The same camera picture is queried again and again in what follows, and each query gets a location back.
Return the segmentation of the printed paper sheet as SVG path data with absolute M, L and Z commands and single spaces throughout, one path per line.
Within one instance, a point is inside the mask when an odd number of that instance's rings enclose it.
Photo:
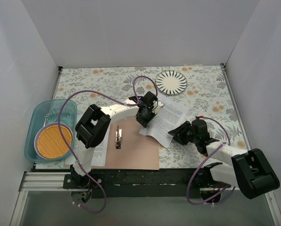
M 103 141 L 95 147 L 91 165 L 93 167 L 104 167 L 107 155 L 108 135 L 105 135 Z
M 185 122 L 188 107 L 175 102 L 164 95 L 158 96 L 158 102 L 163 103 L 157 115 L 150 121 L 146 128 L 140 130 L 140 134 L 153 137 L 165 148 L 170 146 L 173 136 L 169 131 L 179 127 Z

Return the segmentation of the pink file folder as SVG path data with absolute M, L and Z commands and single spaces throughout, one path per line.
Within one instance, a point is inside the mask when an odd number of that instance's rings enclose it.
M 122 129 L 121 149 L 116 149 L 116 128 Z M 108 144 L 104 167 L 93 169 L 158 170 L 159 143 L 152 137 L 140 134 L 142 126 L 134 117 L 117 121 L 107 131 Z

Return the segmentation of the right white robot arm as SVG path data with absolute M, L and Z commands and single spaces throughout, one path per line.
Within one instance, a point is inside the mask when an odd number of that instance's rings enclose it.
M 181 145 L 193 143 L 206 159 L 216 159 L 215 163 L 203 168 L 203 182 L 214 187 L 219 182 L 237 187 L 248 199 L 276 190 L 280 181 L 266 156 L 260 149 L 244 150 L 224 144 L 210 137 L 205 117 L 186 121 L 169 131 L 169 135 Z

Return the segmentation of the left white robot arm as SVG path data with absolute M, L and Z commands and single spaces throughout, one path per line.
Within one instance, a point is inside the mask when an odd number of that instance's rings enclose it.
M 143 97 L 130 97 L 122 104 L 105 107 L 90 105 L 75 126 L 78 147 L 73 156 L 75 162 L 70 166 L 71 178 L 79 188 L 89 185 L 91 161 L 95 147 L 105 138 L 109 125 L 129 117 L 147 127 L 164 103 L 155 94 L 147 92 Z

